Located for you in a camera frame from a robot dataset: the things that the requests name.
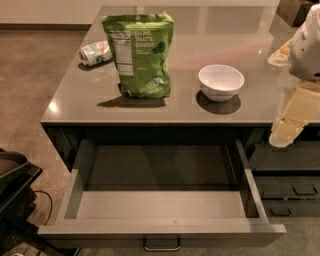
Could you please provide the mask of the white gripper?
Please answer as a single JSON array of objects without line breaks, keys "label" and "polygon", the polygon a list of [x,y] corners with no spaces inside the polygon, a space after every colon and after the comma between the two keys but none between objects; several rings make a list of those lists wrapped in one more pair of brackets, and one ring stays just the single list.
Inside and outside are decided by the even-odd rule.
[{"label": "white gripper", "polygon": [[[283,67],[301,80],[320,80],[320,4],[313,5],[292,40],[269,58],[268,63]],[[279,119],[272,125],[269,143],[277,148],[292,144],[320,113],[320,84],[304,82],[290,94]]]}]

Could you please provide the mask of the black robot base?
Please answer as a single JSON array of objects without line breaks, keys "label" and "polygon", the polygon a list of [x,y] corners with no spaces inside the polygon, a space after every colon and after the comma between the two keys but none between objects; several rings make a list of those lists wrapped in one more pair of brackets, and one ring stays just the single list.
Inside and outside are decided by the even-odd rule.
[{"label": "black robot base", "polygon": [[32,164],[25,155],[13,151],[0,151],[0,242],[12,231],[27,237],[37,227],[27,221],[35,209],[35,192],[32,183],[42,169]]}]

